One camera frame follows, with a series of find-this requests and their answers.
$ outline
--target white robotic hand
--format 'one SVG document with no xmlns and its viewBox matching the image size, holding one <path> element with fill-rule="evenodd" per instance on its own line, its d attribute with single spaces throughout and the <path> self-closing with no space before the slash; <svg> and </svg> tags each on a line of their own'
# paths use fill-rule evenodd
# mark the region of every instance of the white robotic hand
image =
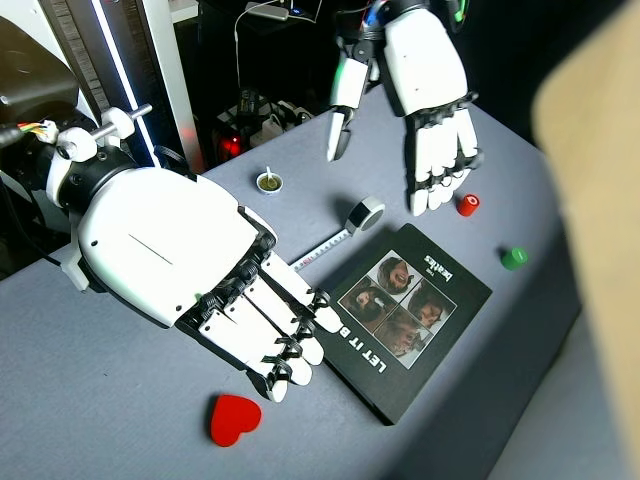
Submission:
<svg viewBox="0 0 640 480">
<path fill-rule="evenodd" d="M 409 182 L 410 208 L 420 215 L 450 201 L 482 155 L 468 104 L 464 67 L 440 20 L 421 0 L 377 0 L 361 26 L 361 40 L 342 45 L 334 80 L 327 158 L 342 156 L 347 126 L 367 79 L 380 75 L 375 54 L 384 56 L 383 82 L 390 85 L 407 117 L 407 151 L 415 165 Z M 379 52 L 378 46 L 384 43 Z"/>
<path fill-rule="evenodd" d="M 257 373 L 274 401 L 289 382 L 309 383 L 324 354 L 316 326 L 342 327 L 327 295 L 286 265 L 273 230 L 226 190 L 135 168 L 113 141 L 95 146 L 101 131 L 123 138 L 132 130 L 63 132 L 47 183 L 72 219 L 62 266 L 74 285 L 84 290 L 92 279 L 155 322 L 215 344 Z"/>
</svg>

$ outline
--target album cover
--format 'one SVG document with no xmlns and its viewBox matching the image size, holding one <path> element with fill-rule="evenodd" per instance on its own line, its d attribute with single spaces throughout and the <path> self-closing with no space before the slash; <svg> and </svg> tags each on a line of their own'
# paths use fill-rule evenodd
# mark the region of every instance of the album cover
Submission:
<svg viewBox="0 0 640 480">
<path fill-rule="evenodd" d="M 331 293 L 344 327 L 325 359 L 385 423 L 397 423 L 491 290 L 411 224 Z"/>
</svg>

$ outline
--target white light strip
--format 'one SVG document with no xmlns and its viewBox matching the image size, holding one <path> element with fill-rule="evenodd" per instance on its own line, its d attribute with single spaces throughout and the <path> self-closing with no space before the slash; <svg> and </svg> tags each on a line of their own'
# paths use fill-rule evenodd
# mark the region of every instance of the white light strip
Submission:
<svg viewBox="0 0 640 480">
<path fill-rule="evenodd" d="M 107 17 L 104 14 L 104 10 L 102 10 L 102 5 L 100 4 L 100 0 L 91 0 L 93 4 L 93 10 L 96 12 L 96 16 L 98 17 L 98 23 L 100 24 L 100 28 L 102 29 L 102 34 L 104 35 L 104 39 L 107 42 L 107 46 L 109 47 L 109 52 L 111 52 L 111 58 L 113 59 L 113 63 L 116 66 L 116 70 L 118 71 L 118 76 L 120 77 L 120 82 L 122 82 L 122 86 L 124 87 L 124 91 L 127 94 L 127 99 L 129 100 L 129 104 L 131 105 L 131 110 L 135 110 L 138 108 L 138 102 L 136 101 L 136 97 L 133 94 L 133 89 L 131 88 L 131 84 L 129 83 L 129 77 L 127 77 L 127 72 L 124 69 L 124 65 L 122 64 L 122 60 L 120 59 L 120 54 L 118 53 L 118 47 L 116 47 L 116 42 L 113 40 L 113 35 L 111 34 L 111 29 L 109 28 L 109 23 L 107 22 Z M 151 155 L 151 160 L 153 161 L 153 165 L 156 167 L 160 166 L 160 162 L 158 162 L 158 157 L 153 153 L 153 143 L 151 142 L 151 137 L 149 136 L 149 131 L 147 130 L 147 125 L 144 123 L 142 117 L 138 117 L 137 120 L 138 127 L 140 127 L 140 133 L 142 133 L 142 138 L 144 138 L 144 143 L 147 145 L 147 149 L 149 150 L 149 155 Z"/>
</svg>

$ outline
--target heart-shaped object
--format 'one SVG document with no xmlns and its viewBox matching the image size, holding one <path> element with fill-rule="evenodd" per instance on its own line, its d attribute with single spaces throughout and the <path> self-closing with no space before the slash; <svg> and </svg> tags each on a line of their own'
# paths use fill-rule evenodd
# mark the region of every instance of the heart-shaped object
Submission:
<svg viewBox="0 0 640 480">
<path fill-rule="evenodd" d="M 262 411 L 257 403 L 237 395 L 220 395 L 211 417 L 211 438 L 216 445 L 230 447 L 240 435 L 258 428 Z"/>
</svg>

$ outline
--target red bottle cap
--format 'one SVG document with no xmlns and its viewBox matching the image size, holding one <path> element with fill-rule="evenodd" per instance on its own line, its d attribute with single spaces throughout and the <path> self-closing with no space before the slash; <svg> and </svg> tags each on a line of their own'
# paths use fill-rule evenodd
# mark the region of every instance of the red bottle cap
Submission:
<svg viewBox="0 0 640 480">
<path fill-rule="evenodd" d="M 465 195 L 456 208 L 458 209 L 458 213 L 464 217 L 469 217 L 476 211 L 476 208 L 480 206 L 480 199 L 475 195 Z"/>
</svg>

